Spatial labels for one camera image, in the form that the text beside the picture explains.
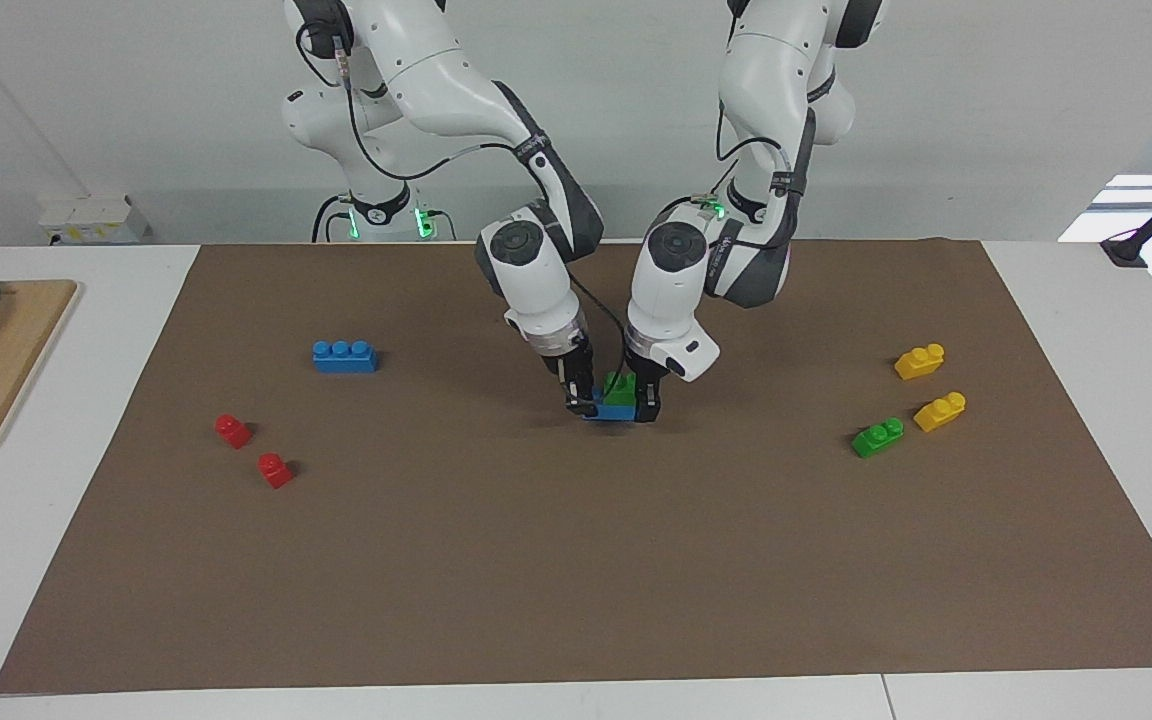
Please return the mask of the brown table mat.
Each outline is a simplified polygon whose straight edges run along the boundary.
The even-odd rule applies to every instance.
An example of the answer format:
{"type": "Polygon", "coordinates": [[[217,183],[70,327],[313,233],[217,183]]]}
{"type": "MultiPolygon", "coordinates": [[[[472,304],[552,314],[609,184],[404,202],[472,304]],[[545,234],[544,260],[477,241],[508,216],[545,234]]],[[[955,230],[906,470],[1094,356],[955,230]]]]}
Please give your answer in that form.
{"type": "Polygon", "coordinates": [[[470,247],[198,251],[0,694],[1152,666],[1152,539],[978,243],[797,243],[652,424],[502,313],[470,247]]]}

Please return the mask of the yellow two-stud toy brick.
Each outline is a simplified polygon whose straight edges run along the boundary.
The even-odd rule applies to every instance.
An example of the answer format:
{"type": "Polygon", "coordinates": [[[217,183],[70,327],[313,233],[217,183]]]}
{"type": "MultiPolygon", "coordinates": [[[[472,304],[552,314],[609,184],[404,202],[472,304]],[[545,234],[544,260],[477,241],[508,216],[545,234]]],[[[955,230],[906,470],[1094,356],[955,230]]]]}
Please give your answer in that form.
{"type": "Polygon", "coordinates": [[[893,370],[902,381],[914,381],[940,369],[945,364],[945,357],[946,350],[940,343],[914,347],[895,361],[893,370]]]}
{"type": "Polygon", "coordinates": [[[922,406],[914,414],[914,420],[923,432],[931,433],[933,430],[946,427],[948,423],[964,414],[965,409],[967,397],[961,392],[952,391],[945,396],[934,397],[927,406],[922,406]]]}

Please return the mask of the white power strip box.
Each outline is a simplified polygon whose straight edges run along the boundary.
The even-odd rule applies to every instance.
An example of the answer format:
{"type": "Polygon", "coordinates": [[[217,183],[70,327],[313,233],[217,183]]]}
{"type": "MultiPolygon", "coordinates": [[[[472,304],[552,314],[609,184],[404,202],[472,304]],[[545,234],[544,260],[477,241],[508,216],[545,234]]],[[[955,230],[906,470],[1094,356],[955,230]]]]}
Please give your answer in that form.
{"type": "Polygon", "coordinates": [[[132,245],[152,234],[124,194],[61,197],[41,210],[37,227],[50,245],[132,245]]]}

